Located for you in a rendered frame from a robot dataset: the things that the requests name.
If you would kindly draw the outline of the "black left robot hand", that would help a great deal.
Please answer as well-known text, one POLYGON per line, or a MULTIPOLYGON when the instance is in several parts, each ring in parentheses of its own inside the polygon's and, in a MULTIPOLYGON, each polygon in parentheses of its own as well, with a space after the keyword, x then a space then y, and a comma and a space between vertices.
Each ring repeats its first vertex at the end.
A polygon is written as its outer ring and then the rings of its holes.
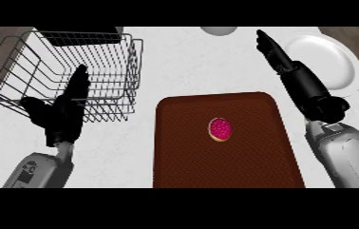
POLYGON ((81 134, 84 106, 88 97, 87 67, 79 65, 73 71, 63 94, 51 105, 35 97, 23 97, 19 101, 32 124, 44 129, 45 145, 73 143, 81 134))

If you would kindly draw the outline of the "grey round object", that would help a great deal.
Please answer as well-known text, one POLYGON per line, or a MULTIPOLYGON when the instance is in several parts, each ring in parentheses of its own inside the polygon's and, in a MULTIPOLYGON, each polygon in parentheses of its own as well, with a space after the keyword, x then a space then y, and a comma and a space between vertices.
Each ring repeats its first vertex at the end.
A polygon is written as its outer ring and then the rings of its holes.
POLYGON ((212 36, 226 36, 231 34, 236 27, 202 27, 202 31, 212 36))

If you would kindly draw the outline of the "white plate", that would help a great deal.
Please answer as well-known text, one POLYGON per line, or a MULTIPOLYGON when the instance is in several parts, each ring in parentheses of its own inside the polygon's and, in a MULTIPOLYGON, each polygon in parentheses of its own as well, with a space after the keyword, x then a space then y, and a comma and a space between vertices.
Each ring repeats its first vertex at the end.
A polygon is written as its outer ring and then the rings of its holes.
POLYGON ((323 34, 295 34, 283 42, 292 60, 298 60, 330 91, 345 95, 354 89, 359 60, 350 49, 323 34))

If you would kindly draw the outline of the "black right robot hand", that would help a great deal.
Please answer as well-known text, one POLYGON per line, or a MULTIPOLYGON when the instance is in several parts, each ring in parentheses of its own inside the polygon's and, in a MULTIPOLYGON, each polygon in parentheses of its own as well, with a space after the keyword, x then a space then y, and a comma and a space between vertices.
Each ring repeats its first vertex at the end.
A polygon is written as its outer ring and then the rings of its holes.
POLYGON ((305 119, 327 124, 339 122, 350 108, 348 102, 329 94, 316 74, 299 61, 289 58, 276 41, 260 29, 257 50, 280 77, 289 98, 305 119))

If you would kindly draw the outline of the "brown tray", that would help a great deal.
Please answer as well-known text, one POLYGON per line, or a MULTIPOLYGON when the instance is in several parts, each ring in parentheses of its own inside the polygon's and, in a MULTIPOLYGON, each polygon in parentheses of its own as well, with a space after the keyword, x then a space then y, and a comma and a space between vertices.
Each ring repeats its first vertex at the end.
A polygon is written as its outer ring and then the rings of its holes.
POLYGON ((155 110, 152 186, 301 188, 273 98, 262 92, 168 97, 155 110), (214 118, 233 134, 208 135, 214 118))

